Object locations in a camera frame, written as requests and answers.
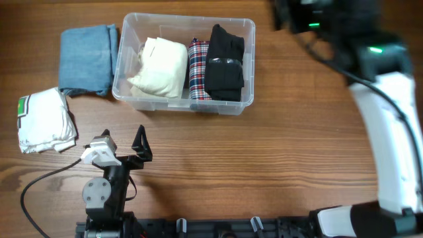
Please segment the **white t-shirt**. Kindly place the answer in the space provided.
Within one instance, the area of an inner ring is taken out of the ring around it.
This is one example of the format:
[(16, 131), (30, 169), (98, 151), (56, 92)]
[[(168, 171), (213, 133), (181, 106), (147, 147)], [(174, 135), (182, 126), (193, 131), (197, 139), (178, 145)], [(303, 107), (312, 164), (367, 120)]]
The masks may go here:
[(77, 137), (66, 97), (57, 87), (19, 99), (17, 128), (22, 153), (61, 152), (73, 147)]

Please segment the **cream cloth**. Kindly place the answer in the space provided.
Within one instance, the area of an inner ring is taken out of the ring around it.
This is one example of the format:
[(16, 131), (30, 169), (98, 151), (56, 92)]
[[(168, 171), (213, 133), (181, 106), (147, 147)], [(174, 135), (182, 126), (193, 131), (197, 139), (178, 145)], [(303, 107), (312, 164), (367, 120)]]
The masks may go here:
[(164, 38), (148, 38), (138, 53), (141, 69), (128, 78), (131, 94), (144, 98), (182, 97), (188, 50), (185, 45)]

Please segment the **blue denim cloth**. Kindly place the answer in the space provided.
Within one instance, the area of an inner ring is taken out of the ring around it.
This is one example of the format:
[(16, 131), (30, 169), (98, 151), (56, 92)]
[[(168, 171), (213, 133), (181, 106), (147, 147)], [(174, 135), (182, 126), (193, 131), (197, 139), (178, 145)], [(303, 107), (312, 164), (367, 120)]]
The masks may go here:
[(59, 90), (70, 97), (95, 93), (105, 97), (118, 56), (115, 24), (71, 28), (61, 33)]

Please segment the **black cloth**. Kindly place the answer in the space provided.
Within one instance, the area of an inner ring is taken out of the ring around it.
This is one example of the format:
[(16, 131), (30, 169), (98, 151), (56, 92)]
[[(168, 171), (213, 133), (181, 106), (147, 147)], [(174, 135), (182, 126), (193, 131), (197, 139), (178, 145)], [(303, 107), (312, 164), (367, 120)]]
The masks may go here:
[(213, 100), (241, 100), (244, 52), (244, 38), (228, 33), (219, 24), (213, 26), (204, 79), (204, 90)]

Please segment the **red blue plaid cloth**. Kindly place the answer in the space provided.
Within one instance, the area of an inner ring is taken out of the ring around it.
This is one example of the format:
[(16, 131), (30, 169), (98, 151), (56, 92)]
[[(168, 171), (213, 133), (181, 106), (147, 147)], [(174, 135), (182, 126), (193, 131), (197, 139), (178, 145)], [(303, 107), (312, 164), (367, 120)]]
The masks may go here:
[(205, 91), (206, 56), (208, 53), (208, 41), (200, 41), (193, 38), (188, 47), (189, 57), (189, 89), (192, 100), (211, 100)]

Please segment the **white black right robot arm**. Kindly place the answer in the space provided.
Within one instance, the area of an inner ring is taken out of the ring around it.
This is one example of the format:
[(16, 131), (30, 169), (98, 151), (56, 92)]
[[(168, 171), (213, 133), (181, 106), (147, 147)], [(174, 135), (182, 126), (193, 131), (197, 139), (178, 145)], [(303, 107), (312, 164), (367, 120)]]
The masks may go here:
[(404, 42), (381, 29), (377, 1), (276, 1), (316, 61), (343, 75), (360, 110), (377, 172), (377, 200), (314, 210), (310, 237), (405, 237), (422, 232), (422, 131)]

